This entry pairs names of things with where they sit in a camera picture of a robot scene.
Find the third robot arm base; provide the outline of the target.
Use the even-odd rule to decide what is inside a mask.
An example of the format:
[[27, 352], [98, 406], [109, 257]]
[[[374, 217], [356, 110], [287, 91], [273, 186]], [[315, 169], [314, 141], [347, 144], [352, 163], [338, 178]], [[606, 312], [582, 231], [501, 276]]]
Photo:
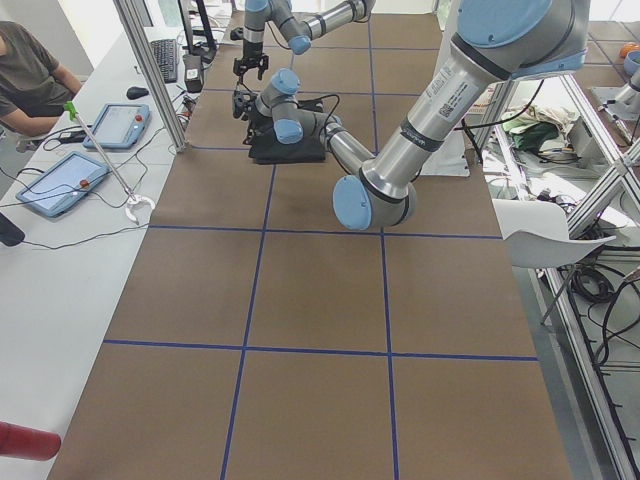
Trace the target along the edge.
[[592, 87], [600, 108], [614, 121], [639, 119], [639, 44], [625, 44], [619, 51], [624, 71], [629, 76], [621, 87]]

